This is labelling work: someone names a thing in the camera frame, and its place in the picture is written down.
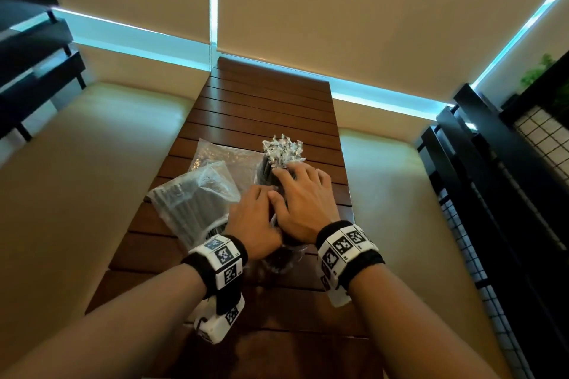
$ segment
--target clear plastic bag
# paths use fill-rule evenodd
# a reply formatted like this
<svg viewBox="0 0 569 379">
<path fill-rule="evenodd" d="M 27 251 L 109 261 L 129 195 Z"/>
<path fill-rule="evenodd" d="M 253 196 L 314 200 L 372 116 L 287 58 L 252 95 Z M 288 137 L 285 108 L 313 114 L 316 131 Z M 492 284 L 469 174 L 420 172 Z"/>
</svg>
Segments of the clear plastic bag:
<svg viewBox="0 0 569 379">
<path fill-rule="evenodd" d="M 257 183 L 257 167 L 263 156 L 264 154 L 258 151 L 215 145 L 200 138 L 189 170 L 195 171 L 213 162 L 224 161 L 237 188 L 243 194 L 252 184 Z"/>
<path fill-rule="evenodd" d="M 223 161 L 180 175 L 148 193 L 158 214 L 188 250 L 221 233 L 241 194 Z"/>
</svg>

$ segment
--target left hand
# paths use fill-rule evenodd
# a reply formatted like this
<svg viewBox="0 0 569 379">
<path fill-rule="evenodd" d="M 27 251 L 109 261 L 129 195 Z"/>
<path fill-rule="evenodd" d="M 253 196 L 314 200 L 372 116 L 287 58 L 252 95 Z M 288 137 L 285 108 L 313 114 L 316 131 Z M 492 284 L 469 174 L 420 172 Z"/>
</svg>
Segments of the left hand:
<svg viewBox="0 0 569 379">
<path fill-rule="evenodd" d="M 238 204 L 229 208 L 225 233 L 238 238 L 250 260 L 263 259 L 282 246 L 281 230 L 272 228 L 268 220 L 267 193 L 273 186 L 253 185 Z"/>
</svg>

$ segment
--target black railing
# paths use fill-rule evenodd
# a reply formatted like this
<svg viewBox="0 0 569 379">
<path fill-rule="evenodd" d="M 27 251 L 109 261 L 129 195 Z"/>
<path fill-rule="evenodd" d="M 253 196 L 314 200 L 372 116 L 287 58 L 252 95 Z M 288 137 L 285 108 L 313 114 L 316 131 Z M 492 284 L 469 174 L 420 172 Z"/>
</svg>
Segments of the black railing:
<svg viewBox="0 0 569 379">
<path fill-rule="evenodd" d="M 466 84 L 419 146 L 435 166 L 433 188 L 445 189 L 441 202 L 452 201 L 484 267 L 477 287 L 495 290 L 536 377 L 569 370 L 569 189 L 512 125 L 542 101 L 535 90 L 566 81 L 569 71 L 562 79 L 554 67 L 502 114 Z"/>
<path fill-rule="evenodd" d="M 0 40 L 0 88 L 4 89 L 0 93 L 0 139 L 17 129 L 25 140 L 31 140 L 23 125 L 29 115 L 73 79 L 85 88 L 81 76 L 85 66 L 79 53 L 69 47 L 72 36 L 67 23 L 51 11 L 55 5 L 57 0 L 0 0 L 0 32 L 47 14 L 45 21 Z M 65 56 L 48 72 L 29 72 L 59 50 Z"/>
</svg>

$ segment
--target right hand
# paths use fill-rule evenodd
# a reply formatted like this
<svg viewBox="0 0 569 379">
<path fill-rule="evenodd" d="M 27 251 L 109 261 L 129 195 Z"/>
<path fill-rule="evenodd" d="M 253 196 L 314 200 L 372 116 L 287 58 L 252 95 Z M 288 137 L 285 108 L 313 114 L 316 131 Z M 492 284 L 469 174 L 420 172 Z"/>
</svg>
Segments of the right hand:
<svg viewBox="0 0 569 379">
<path fill-rule="evenodd" d="M 296 180 L 286 169 L 273 170 L 284 187 L 288 208 L 278 192 L 270 191 L 268 197 L 283 231 L 306 244 L 314 244 L 324 226 L 340 220 L 332 180 L 324 171 L 306 163 L 291 163 L 288 168 Z"/>
</svg>

